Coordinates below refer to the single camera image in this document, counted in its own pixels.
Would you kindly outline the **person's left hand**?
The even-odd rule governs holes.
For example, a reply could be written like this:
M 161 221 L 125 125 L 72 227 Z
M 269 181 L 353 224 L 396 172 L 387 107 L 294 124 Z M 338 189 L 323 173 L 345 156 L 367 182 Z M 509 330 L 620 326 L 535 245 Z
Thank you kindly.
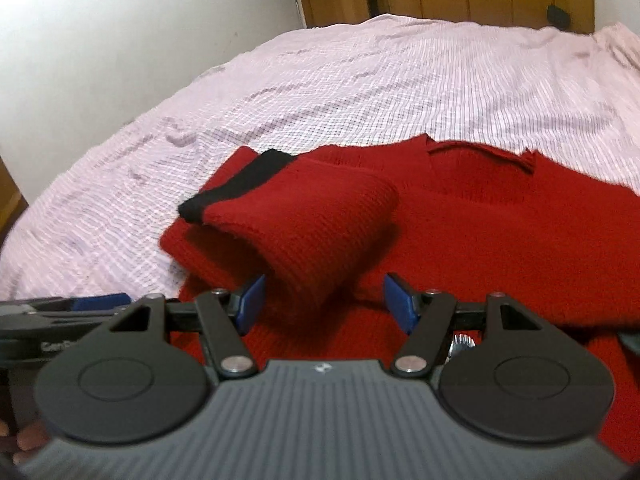
M 10 454 L 14 465 L 21 465 L 35 457 L 50 441 L 46 426 L 41 420 L 31 422 L 17 432 L 13 432 L 10 426 L 2 420 L 0 432 L 2 438 L 15 438 L 16 451 Z

